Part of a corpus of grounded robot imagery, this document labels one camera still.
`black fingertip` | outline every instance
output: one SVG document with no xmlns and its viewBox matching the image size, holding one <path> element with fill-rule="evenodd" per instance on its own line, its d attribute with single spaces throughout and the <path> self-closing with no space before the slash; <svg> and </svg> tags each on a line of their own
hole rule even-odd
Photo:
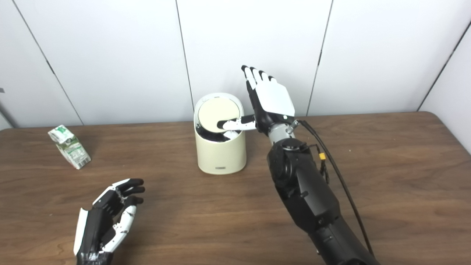
<svg viewBox="0 0 471 265">
<path fill-rule="evenodd" d="M 242 72 L 244 73 L 245 78 L 247 78 L 247 74 L 245 73 L 245 69 L 247 68 L 246 65 L 242 66 Z"/>
<path fill-rule="evenodd" d="M 240 118 L 242 124 L 251 123 L 255 120 L 255 115 L 246 115 Z"/>
<path fill-rule="evenodd" d="M 222 126 L 224 126 L 224 123 L 226 123 L 227 121 L 218 121 L 218 128 L 220 129 L 224 129 Z"/>
<path fill-rule="evenodd" d="M 262 76 L 263 73 L 264 72 L 262 70 L 259 71 L 259 74 L 260 74 L 260 77 L 262 78 L 262 80 L 263 80 L 263 76 Z"/>
<path fill-rule="evenodd" d="M 133 186 L 134 185 L 140 186 L 140 185 L 144 184 L 144 180 L 143 179 L 129 179 L 128 183 L 131 183 Z"/>
<path fill-rule="evenodd" d="M 143 192 L 145 192 L 145 191 L 146 191 L 146 189 L 145 189 L 143 186 L 132 187 L 132 188 L 130 188 L 130 189 L 128 189 L 128 190 L 123 191 L 123 192 L 122 192 L 122 196 L 123 196 L 123 197 L 127 197 L 127 196 L 129 196 L 129 195 L 131 195 L 131 194 L 143 193 Z"/>
<path fill-rule="evenodd" d="M 129 196 L 124 202 L 124 208 L 126 209 L 129 206 L 136 206 L 138 204 L 142 204 L 143 202 L 144 199 L 141 197 Z"/>
</svg>

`black robotic arm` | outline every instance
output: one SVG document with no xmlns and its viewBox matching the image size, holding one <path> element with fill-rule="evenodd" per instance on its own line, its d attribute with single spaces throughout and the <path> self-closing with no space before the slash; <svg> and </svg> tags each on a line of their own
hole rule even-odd
<svg viewBox="0 0 471 265">
<path fill-rule="evenodd" d="M 275 188 L 295 224 L 308 234 L 327 265 L 380 265 L 343 219 L 339 201 L 317 169 L 310 146 L 295 138 L 293 131 L 300 122 L 294 119 L 287 89 L 263 71 L 247 66 L 242 70 L 255 114 L 220 121 L 218 127 L 256 127 L 269 137 L 272 148 L 267 160 Z"/>
</svg>

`cream trash can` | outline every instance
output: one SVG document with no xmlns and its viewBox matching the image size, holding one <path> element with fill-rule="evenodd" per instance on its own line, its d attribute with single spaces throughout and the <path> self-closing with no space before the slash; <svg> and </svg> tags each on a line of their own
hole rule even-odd
<svg viewBox="0 0 471 265">
<path fill-rule="evenodd" d="M 208 174 L 223 175 L 240 171 L 247 162 L 245 132 L 226 131 L 218 121 L 240 118 L 242 103 L 227 93 L 202 97 L 195 106 L 194 129 L 198 166 Z"/>
</svg>

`wall seam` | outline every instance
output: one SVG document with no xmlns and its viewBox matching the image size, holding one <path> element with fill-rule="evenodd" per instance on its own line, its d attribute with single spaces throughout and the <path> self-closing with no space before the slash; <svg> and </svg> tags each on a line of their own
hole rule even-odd
<svg viewBox="0 0 471 265">
<path fill-rule="evenodd" d="M 322 50 L 324 49 L 325 36 L 327 35 L 327 28 L 329 26 L 330 15 L 332 13 L 333 1 L 334 0 L 332 0 L 332 2 L 330 3 L 329 16 L 327 17 L 327 22 L 325 24 L 324 36 L 322 38 L 321 50 L 319 52 L 319 60 L 317 61 L 316 72 L 314 73 L 314 80 L 312 81 L 311 95 L 309 96 L 308 110 L 306 111 L 306 116 L 308 116 L 308 113 L 309 113 L 309 107 L 311 106 L 311 100 L 312 100 L 312 94 L 314 92 L 314 84 L 316 84 L 317 72 L 319 71 L 319 65 L 321 64 Z"/>
<path fill-rule="evenodd" d="M 455 48 L 453 49 L 453 51 L 450 53 L 450 56 L 448 56 L 448 59 L 447 61 L 445 62 L 445 64 L 443 65 L 442 69 L 440 70 L 439 74 L 437 75 L 437 77 L 435 78 L 435 80 L 433 81 L 432 83 L 432 86 L 429 88 L 429 90 L 427 91 L 427 94 L 425 94 L 425 97 L 423 98 L 422 102 L 420 103 L 419 107 L 417 108 L 417 111 L 420 111 L 420 108 L 422 107 L 423 103 L 425 102 L 425 100 L 427 99 L 427 97 L 429 96 L 430 92 L 432 91 L 433 87 L 435 86 L 435 83 L 438 81 L 438 79 L 440 78 L 443 70 L 445 69 L 445 67 L 447 66 L 448 62 L 450 61 L 451 57 L 453 56 L 453 54 L 455 53 L 456 49 L 458 48 L 458 46 L 460 45 L 461 43 L 461 40 L 463 39 L 464 35 L 466 34 L 466 32 L 468 31 L 468 29 L 470 28 L 470 25 L 471 25 L 471 21 L 468 23 L 468 26 L 466 27 L 466 29 L 464 30 L 463 34 L 461 35 L 460 39 L 458 40 L 458 43 L 455 45 Z"/>
<path fill-rule="evenodd" d="M 59 85 L 60 85 L 60 87 L 61 87 L 61 89 L 62 89 L 62 92 L 64 92 L 65 97 L 67 98 L 67 100 L 69 101 L 70 105 L 72 106 L 72 109 L 74 110 L 75 114 L 77 115 L 77 117 L 78 117 L 78 119 L 80 120 L 80 122 L 82 123 L 82 125 L 84 125 L 82 119 L 80 118 L 79 113 L 77 112 L 77 110 L 75 109 L 75 106 L 73 105 L 72 101 L 70 100 L 69 95 L 68 95 L 67 92 L 65 91 L 65 89 L 64 89 L 64 87 L 63 87 L 63 85 L 62 85 L 62 83 L 60 82 L 59 78 L 57 77 L 56 73 L 54 72 L 54 69 L 52 69 L 51 64 L 49 63 L 49 61 L 48 61 L 46 55 L 44 54 L 44 52 L 43 52 L 41 46 L 39 45 L 39 43 L 38 43 L 36 37 L 35 37 L 34 34 L 32 33 L 31 28 L 29 27 L 28 23 L 26 22 L 26 19 L 24 18 L 23 14 L 21 13 L 20 8 L 18 8 L 18 5 L 16 4 L 15 0 L 11 0 L 11 1 L 12 1 L 13 4 L 15 5 L 15 8 L 17 9 L 18 13 L 20 14 L 21 19 L 23 20 L 23 22 L 24 22 L 24 24 L 26 25 L 26 27 L 28 28 L 28 31 L 30 32 L 30 34 L 31 34 L 31 36 L 32 36 L 32 38 L 33 38 L 33 40 L 34 40 L 34 42 L 36 43 L 36 45 L 38 46 L 39 50 L 41 51 L 41 54 L 42 54 L 42 56 L 44 57 L 44 59 L 46 60 L 46 63 L 48 64 L 49 68 L 51 69 L 52 74 L 56 77 L 56 80 L 57 80 L 57 82 L 59 83 Z"/>
<path fill-rule="evenodd" d="M 193 92 L 191 91 L 190 73 L 188 72 L 187 53 L 185 52 L 185 43 L 183 42 L 183 32 L 181 30 L 180 12 L 178 10 L 177 0 L 175 0 L 175 6 L 177 7 L 178 24 L 180 26 L 181 45 L 183 47 L 183 56 L 185 57 L 185 67 L 187 68 L 187 77 L 188 77 L 188 86 L 190 88 L 191 106 L 193 107 L 193 111 L 195 111 L 195 102 L 193 101 Z"/>
</svg>

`white finger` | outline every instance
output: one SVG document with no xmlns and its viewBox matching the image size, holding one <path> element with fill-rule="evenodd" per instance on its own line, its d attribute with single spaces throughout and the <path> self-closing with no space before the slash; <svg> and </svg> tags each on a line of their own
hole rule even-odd
<svg viewBox="0 0 471 265">
<path fill-rule="evenodd" d="M 134 221 L 134 216 L 136 215 L 136 206 L 128 206 L 121 214 L 121 220 L 119 223 L 113 226 L 114 228 L 114 237 L 107 242 L 102 251 L 104 252 L 114 252 L 116 248 L 121 244 L 126 235 L 128 235 L 129 229 L 132 226 Z"/>
<path fill-rule="evenodd" d="M 252 74 L 252 71 L 250 70 L 250 68 L 246 67 L 244 69 L 244 73 L 245 73 L 245 77 L 247 78 L 247 81 L 249 81 L 250 86 L 252 87 L 252 89 L 255 89 L 255 87 L 257 86 L 257 83 L 255 82 L 255 79 L 253 78 L 253 74 Z"/>
<path fill-rule="evenodd" d="M 257 69 L 252 68 L 253 78 L 255 78 L 255 82 L 260 83 L 262 82 L 262 77 Z"/>
<path fill-rule="evenodd" d="M 260 71 L 260 76 L 262 77 L 262 80 L 265 81 L 265 82 L 268 82 L 268 75 L 267 73 L 263 72 L 263 71 Z"/>
<path fill-rule="evenodd" d="M 73 242 L 73 253 L 77 255 L 82 246 L 83 234 L 87 226 L 88 211 L 80 208 L 79 221 L 77 222 L 77 229 L 75 230 L 75 241 Z"/>
<path fill-rule="evenodd" d="M 224 130 L 228 131 L 247 131 L 247 130 L 255 130 L 255 121 L 249 123 L 241 123 L 240 119 L 236 121 L 227 121 L 222 126 Z"/>
</svg>

